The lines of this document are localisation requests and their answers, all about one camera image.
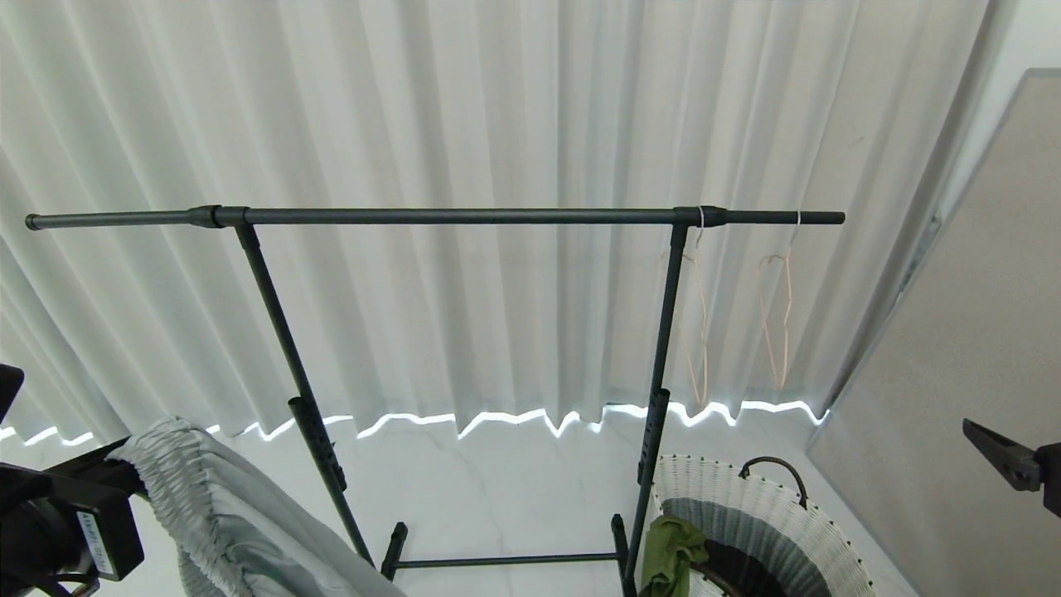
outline basket handle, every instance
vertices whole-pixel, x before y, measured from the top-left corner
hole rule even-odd
[[[742,479],[747,479],[748,475],[751,474],[751,466],[759,464],[760,462],[772,462],[775,464],[780,464],[787,469],[788,472],[793,474],[793,477],[796,477],[796,486],[799,488],[799,505],[803,507],[803,510],[806,510],[806,487],[803,485],[803,478],[796,472],[795,467],[788,464],[784,460],[772,456],[760,456],[759,458],[752,458],[748,462],[744,463],[744,467],[741,468],[741,472],[737,473],[737,475]]]

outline floor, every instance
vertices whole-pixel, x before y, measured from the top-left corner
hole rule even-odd
[[[601,426],[575,422],[555,438],[542,420],[512,425],[485,422],[457,439],[452,423],[390,421],[353,438],[349,423],[328,429],[349,479],[348,499],[379,564],[394,525],[410,527],[407,558],[608,551],[609,521],[621,513],[632,526],[637,461],[643,420],[607,412]],[[803,454],[814,427],[802,411],[745,411],[735,427],[720,417],[686,427],[669,414],[663,454],[693,454],[733,463],[762,455],[782,457],[804,477],[811,499],[827,510],[860,552],[877,594],[915,595],[862,525]],[[342,529],[294,429],[264,441],[257,432],[225,443],[258,466],[311,513]],[[95,447],[66,447],[52,437],[33,446],[0,443],[4,461],[42,468]],[[766,476],[789,485],[784,471]],[[174,546],[141,501],[134,501],[146,561],[103,597],[179,596]],[[468,595],[530,597],[615,596],[614,562],[399,570],[410,597]]]

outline basket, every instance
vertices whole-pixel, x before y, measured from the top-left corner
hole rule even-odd
[[[773,462],[796,477],[799,493],[750,474]],[[655,516],[693,523],[708,538],[710,560],[690,575],[691,597],[875,595],[862,560],[836,524],[807,501],[787,462],[661,456],[653,484]]]

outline green cloth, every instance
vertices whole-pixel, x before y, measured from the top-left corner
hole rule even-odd
[[[689,566],[708,561],[707,540],[692,523],[677,516],[653,521],[645,537],[640,597],[689,597]]]

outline pleated curtain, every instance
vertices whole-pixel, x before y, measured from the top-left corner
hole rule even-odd
[[[0,3],[0,358],[28,373],[5,426],[110,439],[162,414],[226,434],[290,418],[231,230],[22,222],[202,204],[847,211],[691,231],[666,375],[690,415],[820,416],[908,248],[984,6]],[[666,226],[259,234],[326,416],[464,427],[646,403]],[[768,259],[789,246],[790,276]]]

